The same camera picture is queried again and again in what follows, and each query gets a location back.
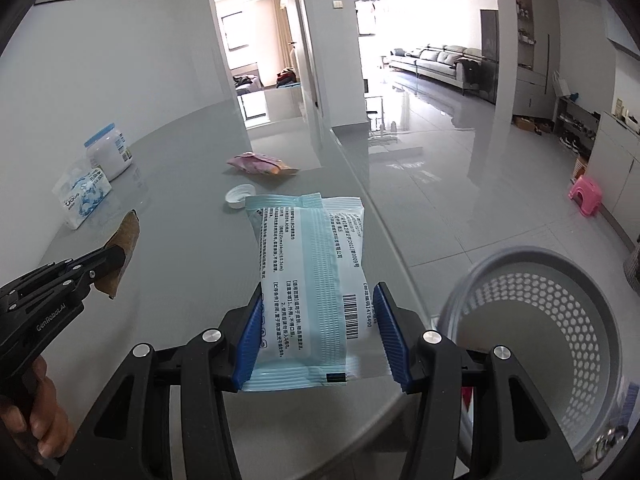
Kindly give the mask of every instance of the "bottle on counter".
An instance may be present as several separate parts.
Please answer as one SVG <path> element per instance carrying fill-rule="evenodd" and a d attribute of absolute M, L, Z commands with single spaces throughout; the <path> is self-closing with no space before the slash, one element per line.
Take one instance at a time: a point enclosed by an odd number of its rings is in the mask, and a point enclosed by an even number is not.
<path fill-rule="evenodd" d="M 92 168 L 101 168 L 109 181 L 126 170 L 132 161 L 127 142 L 114 123 L 91 137 L 84 147 Z"/>

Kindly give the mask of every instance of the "blue and white tissue package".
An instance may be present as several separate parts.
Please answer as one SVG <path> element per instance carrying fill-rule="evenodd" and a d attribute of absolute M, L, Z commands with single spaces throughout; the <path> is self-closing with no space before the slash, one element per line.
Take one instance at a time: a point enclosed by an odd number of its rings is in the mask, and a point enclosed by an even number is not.
<path fill-rule="evenodd" d="M 389 374 L 360 264 L 359 198 L 247 197 L 259 242 L 262 338 L 248 391 Z"/>
<path fill-rule="evenodd" d="M 52 191 L 65 211 L 66 224 L 78 229 L 111 191 L 111 184 L 100 168 L 80 164 L 70 168 Z"/>

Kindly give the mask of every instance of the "perforated basket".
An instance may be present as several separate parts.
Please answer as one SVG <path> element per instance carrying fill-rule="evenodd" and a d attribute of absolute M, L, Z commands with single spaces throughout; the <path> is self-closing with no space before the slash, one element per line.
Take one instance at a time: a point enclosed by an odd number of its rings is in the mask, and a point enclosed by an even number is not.
<path fill-rule="evenodd" d="M 618 329 L 598 286 L 560 254 L 511 248 L 476 264 L 451 293 L 438 330 L 464 348 L 510 348 L 577 460 L 610 423 L 621 379 Z M 463 460 L 472 427 L 463 415 Z"/>

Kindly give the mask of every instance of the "tile floor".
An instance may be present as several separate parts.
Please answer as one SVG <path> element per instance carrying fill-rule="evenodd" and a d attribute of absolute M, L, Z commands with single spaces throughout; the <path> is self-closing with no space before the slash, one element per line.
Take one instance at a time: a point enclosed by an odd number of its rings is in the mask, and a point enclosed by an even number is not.
<path fill-rule="evenodd" d="M 383 107 L 379 98 L 367 103 L 378 111 L 375 127 L 382 116 L 385 131 L 366 141 L 362 134 L 341 135 L 340 128 L 336 134 L 428 314 L 437 317 L 456 281 L 495 251 L 547 248 L 600 285 L 618 322 L 623 373 L 640 378 L 630 357 L 640 351 L 640 298 L 622 270 L 628 249 L 602 216 L 584 218 L 567 199 L 575 155 L 552 135 L 494 123 L 494 106 L 480 98 L 409 73 L 382 72 L 369 95 L 382 96 Z M 354 458 L 355 477 L 363 470 L 358 464 L 372 461 L 397 477 L 402 460 L 380 455 Z"/>

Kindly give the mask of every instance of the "human hand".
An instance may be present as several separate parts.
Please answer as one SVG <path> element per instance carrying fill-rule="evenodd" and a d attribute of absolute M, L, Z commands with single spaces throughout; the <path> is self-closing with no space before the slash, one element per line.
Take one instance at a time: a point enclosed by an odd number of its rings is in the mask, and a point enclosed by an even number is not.
<path fill-rule="evenodd" d="M 27 426 L 20 410 L 6 399 L 0 400 L 0 418 L 14 438 L 31 429 L 38 440 L 38 452 L 43 458 L 59 457 L 68 451 L 75 432 L 65 410 L 56 400 L 56 387 L 47 377 L 47 362 L 39 356 L 32 367 L 38 378 L 38 389 L 29 425 Z"/>

